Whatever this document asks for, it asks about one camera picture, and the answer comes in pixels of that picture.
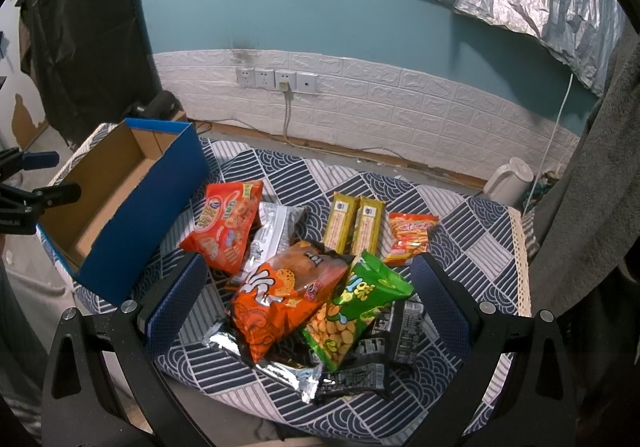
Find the black snack packet upper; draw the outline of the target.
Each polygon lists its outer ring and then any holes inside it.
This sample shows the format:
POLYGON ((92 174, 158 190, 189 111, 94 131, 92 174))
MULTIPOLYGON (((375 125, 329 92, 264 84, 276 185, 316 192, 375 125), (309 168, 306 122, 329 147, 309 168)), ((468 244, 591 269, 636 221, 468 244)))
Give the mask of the black snack packet upper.
POLYGON ((395 301, 384 307, 360 335, 347 360, 412 366, 421 342, 423 314, 424 306, 412 300, 395 301))

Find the black snack packet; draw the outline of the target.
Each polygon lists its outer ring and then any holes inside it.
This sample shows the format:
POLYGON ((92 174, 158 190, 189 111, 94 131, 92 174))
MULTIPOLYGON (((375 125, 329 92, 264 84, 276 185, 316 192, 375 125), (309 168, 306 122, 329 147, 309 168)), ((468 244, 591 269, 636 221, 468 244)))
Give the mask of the black snack packet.
POLYGON ((372 393, 383 398, 390 397, 388 376, 384 363, 363 363, 322 375, 315 401, 372 393))
POLYGON ((424 306, 412 300, 395 301, 384 307, 360 335, 347 360, 412 366, 421 342, 423 314, 424 306))

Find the navy white patterned tablecloth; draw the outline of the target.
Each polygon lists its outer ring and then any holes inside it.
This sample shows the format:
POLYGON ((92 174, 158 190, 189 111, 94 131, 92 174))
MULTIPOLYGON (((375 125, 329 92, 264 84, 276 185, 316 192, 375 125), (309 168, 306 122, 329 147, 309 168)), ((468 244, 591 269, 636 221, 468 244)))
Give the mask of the navy white patterned tablecloth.
MULTIPOLYGON (((512 208, 244 142, 203 139, 201 147, 210 181, 259 179, 267 201, 303 207, 297 226, 303 238, 322 236, 334 193, 377 199, 392 212, 435 215, 438 225, 430 237, 430 250, 442 268, 477 300, 493 303, 506 314, 529 312, 523 293, 527 279, 523 233, 520 216, 512 208)), ((398 446, 435 406, 459 368, 459 360, 447 351, 433 325, 423 321, 413 366, 388 374, 390 396, 365 393, 323 405, 304 404, 285 384, 224 351, 204 346, 214 296, 223 285, 222 274, 210 275, 186 334, 157 361, 178 393, 199 411, 230 411, 314 436, 398 446)))

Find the silver foil snack bag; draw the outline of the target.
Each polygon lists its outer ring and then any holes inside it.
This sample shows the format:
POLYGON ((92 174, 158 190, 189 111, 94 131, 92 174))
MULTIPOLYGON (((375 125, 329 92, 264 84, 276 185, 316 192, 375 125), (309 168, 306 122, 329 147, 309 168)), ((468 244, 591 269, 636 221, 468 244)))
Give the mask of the silver foil snack bag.
POLYGON ((317 397, 324 370, 323 363, 314 363, 309 367, 294 367, 291 361, 282 363, 282 361, 266 358, 254 363, 248 355, 248 347, 238 341, 229 323, 224 320, 218 320, 214 323, 204 334, 201 343, 209 349, 230 354, 233 358, 244 363, 246 367, 293 389, 304 404, 311 404, 317 397))

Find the grey towel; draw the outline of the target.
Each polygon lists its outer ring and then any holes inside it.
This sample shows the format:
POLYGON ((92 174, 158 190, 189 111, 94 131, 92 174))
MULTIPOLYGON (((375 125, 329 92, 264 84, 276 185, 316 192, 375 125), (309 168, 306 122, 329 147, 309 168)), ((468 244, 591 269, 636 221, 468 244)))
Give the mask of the grey towel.
POLYGON ((639 34, 626 25, 561 179, 526 217, 532 311, 562 315, 639 237, 639 34))

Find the large orange chips bag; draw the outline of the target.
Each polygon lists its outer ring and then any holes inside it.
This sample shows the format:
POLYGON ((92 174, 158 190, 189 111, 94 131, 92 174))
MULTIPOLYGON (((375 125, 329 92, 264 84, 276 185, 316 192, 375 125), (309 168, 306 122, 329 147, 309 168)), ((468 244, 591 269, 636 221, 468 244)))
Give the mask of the large orange chips bag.
POLYGON ((298 241, 250 274, 232 300, 231 315, 252 363, 297 330, 332 297, 352 256, 298 241))

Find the blue cardboard box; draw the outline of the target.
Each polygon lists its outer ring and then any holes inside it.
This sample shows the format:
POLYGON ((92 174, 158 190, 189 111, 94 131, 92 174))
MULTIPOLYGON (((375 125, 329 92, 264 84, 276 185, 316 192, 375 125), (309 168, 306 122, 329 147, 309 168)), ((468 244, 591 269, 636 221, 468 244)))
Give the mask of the blue cardboard box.
POLYGON ((118 305, 208 173, 188 122, 103 124, 52 181, 79 185, 79 200, 47 211, 37 235, 61 274, 118 305))

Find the black snack packet lower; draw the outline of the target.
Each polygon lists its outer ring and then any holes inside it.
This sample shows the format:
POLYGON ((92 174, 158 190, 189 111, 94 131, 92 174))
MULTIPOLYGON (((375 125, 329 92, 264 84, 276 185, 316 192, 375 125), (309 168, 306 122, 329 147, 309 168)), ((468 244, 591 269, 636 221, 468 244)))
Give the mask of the black snack packet lower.
POLYGON ((363 363, 322 375, 315 401, 372 393, 383 398, 390 397, 388 376, 384 363, 363 363))

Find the small orange stick-snack packet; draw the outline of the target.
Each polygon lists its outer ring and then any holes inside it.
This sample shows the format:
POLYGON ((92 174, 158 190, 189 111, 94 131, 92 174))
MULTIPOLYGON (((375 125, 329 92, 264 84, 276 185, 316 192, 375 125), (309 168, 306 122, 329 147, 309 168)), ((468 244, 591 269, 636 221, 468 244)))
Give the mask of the small orange stick-snack packet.
POLYGON ((439 224, 431 214, 390 214, 392 246, 383 259, 387 266, 405 266, 413 257, 428 251, 430 233, 439 224))

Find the silver white snack bag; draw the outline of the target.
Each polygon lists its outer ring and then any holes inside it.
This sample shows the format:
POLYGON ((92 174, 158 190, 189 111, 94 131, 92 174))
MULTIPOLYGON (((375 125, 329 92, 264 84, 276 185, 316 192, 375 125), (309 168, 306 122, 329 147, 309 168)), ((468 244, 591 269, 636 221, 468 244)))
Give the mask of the silver white snack bag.
POLYGON ((292 242, 295 226, 304 215, 302 206, 286 206, 260 202, 259 228, 253 233, 240 271, 229 279, 232 289, 239 288, 245 279, 270 257, 287 249, 292 242))

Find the green peanut snack bag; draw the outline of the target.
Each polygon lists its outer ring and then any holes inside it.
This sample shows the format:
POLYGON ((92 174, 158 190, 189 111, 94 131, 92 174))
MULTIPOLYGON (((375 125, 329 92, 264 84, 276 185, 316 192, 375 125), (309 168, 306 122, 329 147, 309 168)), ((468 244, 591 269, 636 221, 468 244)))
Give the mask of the green peanut snack bag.
POLYGON ((382 309, 412 294, 410 282, 363 251, 352 262, 342 292, 308 320, 303 336, 326 370, 335 372, 382 309))

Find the white wall socket strip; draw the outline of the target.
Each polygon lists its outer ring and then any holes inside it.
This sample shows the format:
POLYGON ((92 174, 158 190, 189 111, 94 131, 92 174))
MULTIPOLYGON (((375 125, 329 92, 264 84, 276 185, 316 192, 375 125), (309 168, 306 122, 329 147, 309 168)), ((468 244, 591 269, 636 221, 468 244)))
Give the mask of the white wall socket strip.
POLYGON ((236 83, 244 88, 303 92, 304 94, 317 94, 318 92, 318 76, 313 73, 239 66, 235 69, 235 74, 236 83))

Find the white electric kettle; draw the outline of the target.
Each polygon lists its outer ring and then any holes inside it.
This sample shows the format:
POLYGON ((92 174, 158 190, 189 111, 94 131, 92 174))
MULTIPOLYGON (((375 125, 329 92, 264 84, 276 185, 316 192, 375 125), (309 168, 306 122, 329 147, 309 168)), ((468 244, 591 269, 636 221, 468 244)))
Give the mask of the white electric kettle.
POLYGON ((512 156, 508 163, 495 170, 486 181, 483 193, 487 199, 514 206, 534 181, 534 174, 522 159, 512 156))

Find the yellow biscuit bar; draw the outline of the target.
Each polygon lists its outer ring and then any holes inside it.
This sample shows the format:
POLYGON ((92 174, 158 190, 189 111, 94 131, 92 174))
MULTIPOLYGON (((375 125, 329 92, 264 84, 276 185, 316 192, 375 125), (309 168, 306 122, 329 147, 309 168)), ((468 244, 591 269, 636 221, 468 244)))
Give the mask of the yellow biscuit bar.
POLYGON ((330 208, 323 244, 337 253, 348 251, 350 236, 354 230, 359 200, 354 196, 335 191, 330 208))
POLYGON ((360 196, 350 254, 359 255, 363 251, 376 254, 384 213, 383 201, 360 196))

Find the black cylindrical object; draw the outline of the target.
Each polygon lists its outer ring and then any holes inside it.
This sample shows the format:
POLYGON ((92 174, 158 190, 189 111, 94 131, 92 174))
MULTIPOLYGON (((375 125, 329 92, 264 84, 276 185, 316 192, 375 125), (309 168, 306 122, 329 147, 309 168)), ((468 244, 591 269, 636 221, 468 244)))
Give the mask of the black cylindrical object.
POLYGON ((145 120, 170 120, 180 110, 181 104, 176 96, 168 90, 161 90, 148 104, 135 101, 122 116, 145 120))

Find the red-orange biscuit snack bag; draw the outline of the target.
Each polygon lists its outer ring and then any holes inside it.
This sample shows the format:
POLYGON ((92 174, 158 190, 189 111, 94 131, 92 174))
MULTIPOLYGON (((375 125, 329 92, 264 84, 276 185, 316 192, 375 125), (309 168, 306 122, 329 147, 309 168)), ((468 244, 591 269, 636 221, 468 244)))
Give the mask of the red-orange biscuit snack bag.
POLYGON ((180 248, 201 254, 218 271, 239 274, 250 232, 258 226, 260 199, 261 180, 209 184, 198 221, 180 248))

